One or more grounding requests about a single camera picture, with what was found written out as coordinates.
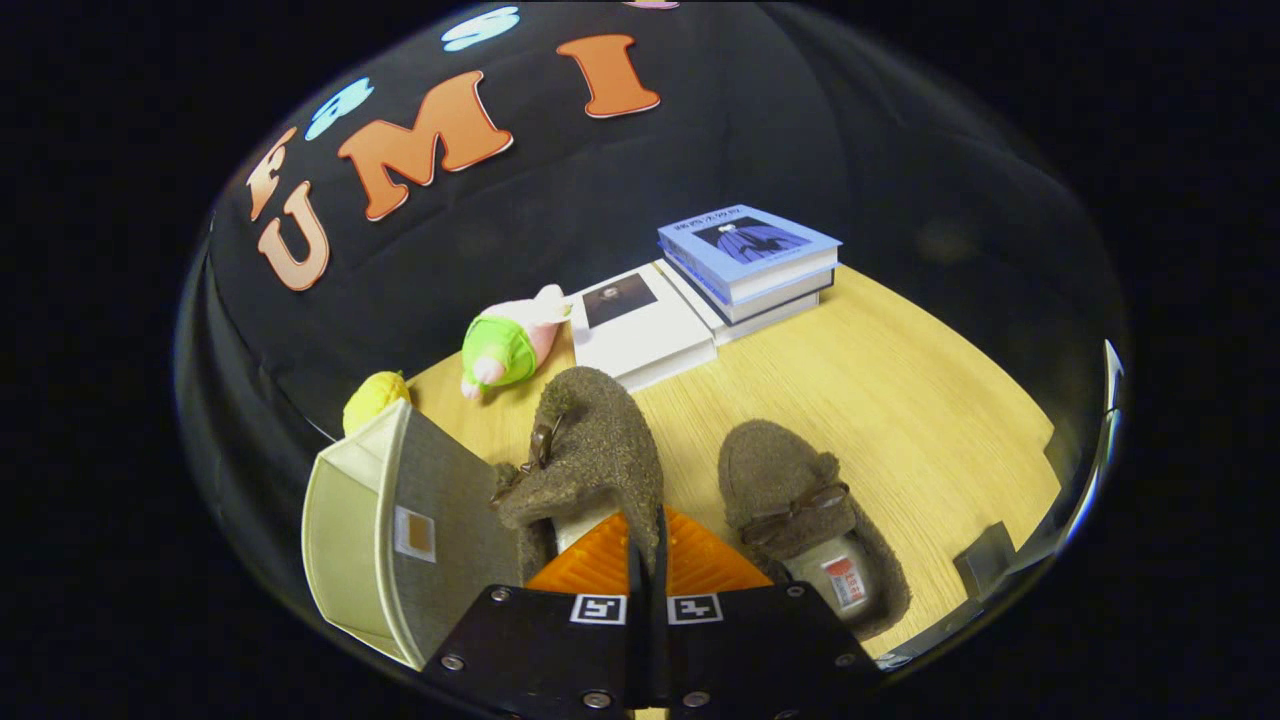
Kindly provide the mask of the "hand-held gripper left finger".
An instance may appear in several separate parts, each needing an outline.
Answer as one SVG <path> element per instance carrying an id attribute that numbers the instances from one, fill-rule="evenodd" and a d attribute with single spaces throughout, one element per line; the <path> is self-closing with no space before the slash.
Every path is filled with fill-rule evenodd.
<path id="1" fill-rule="evenodd" d="M 636 714 L 652 703 L 652 583 L 616 514 L 547 568 L 480 591 L 421 671 L 467 714 Z"/>

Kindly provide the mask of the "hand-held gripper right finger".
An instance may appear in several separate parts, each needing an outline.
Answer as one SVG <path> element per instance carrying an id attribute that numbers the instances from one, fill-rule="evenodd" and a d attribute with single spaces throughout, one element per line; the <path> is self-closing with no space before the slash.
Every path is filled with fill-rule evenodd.
<path id="1" fill-rule="evenodd" d="M 883 673 L 810 582 L 768 582 L 666 509 L 655 678 L 673 715 L 851 715 Z"/>

